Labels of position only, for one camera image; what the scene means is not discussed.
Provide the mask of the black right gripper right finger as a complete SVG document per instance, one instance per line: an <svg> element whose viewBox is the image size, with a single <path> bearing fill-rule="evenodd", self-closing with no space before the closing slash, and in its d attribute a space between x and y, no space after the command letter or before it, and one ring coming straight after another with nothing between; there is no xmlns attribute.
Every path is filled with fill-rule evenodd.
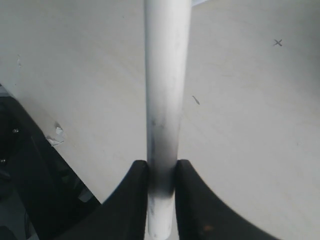
<svg viewBox="0 0 320 240"><path fill-rule="evenodd" d="M175 167L175 212L181 240L273 240L226 205L202 180L191 162Z"/></svg>

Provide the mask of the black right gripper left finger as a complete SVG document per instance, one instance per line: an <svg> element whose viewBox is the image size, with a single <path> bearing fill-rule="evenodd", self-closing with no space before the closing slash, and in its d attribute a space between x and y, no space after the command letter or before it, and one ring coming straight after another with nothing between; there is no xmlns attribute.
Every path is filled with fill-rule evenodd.
<svg viewBox="0 0 320 240"><path fill-rule="evenodd" d="M148 204L148 164L136 160L108 197L61 240L143 240Z"/></svg>

